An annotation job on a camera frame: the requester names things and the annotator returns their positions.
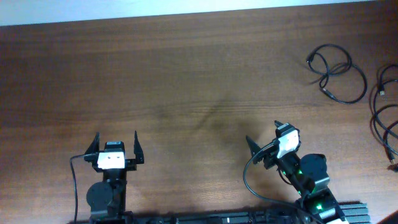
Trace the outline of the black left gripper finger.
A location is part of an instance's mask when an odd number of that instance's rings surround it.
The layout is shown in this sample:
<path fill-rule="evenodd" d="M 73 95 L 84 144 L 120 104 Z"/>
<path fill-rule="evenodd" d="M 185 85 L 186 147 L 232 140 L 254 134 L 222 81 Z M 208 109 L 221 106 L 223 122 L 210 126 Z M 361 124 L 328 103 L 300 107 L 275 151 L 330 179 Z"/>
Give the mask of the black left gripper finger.
<path fill-rule="evenodd" d="M 85 155 L 95 154 L 100 150 L 100 133 L 97 132 L 94 140 L 89 145 L 88 149 L 85 151 Z"/>
<path fill-rule="evenodd" d="M 144 163 L 144 153 L 138 140 L 137 131 L 134 132 L 134 155 L 136 164 Z"/>

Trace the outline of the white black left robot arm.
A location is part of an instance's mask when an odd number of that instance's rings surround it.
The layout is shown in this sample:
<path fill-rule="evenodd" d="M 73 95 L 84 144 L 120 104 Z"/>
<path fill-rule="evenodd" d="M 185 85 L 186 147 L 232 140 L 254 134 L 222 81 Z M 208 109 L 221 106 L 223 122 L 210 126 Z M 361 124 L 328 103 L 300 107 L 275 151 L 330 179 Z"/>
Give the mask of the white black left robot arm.
<path fill-rule="evenodd" d="M 90 206 L 90 224 L 134 222 L 133 213 L 126 210 L 126 176 L 129 171 L 137 170 L 137 165 L 144 163 L 144 153 L 136 134 L 133 153 L 135 158 L 126 158 L 122 141 L 108 141 L 101 150 L 100 134 L 96 133 L 84 154 L 84 160 L 103 175 L 103 179 L 93 184 L 86 193 L 86 201 Z"/>

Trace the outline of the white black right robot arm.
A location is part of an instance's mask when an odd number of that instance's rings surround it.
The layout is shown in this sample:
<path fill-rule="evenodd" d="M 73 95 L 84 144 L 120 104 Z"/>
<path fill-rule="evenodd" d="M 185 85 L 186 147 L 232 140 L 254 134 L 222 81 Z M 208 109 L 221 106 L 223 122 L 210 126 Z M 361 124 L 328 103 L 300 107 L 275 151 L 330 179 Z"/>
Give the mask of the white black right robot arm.
<path fill-rule="evenodd" d="M 297 155 L 301 145 L 300 130 L 290 123 L 275 120 L 275 138 L 260 147 L 253 139 L 246 136 L 251 158 L 243 170 L 243 181 L 247 189 L 256 197 L 271 203 L 278 203 L 297 211 L 301 223 L 348 223 L 336 198 L 328 188 L 330 177 L 327 174 L 326 157 L 323 154 Z M 249 164 L 264 163 L 266 169 L 274 166 L 282 179 L 299 193 L 294 202 L 283 202 L 259 195 L 246 180 Z"/>

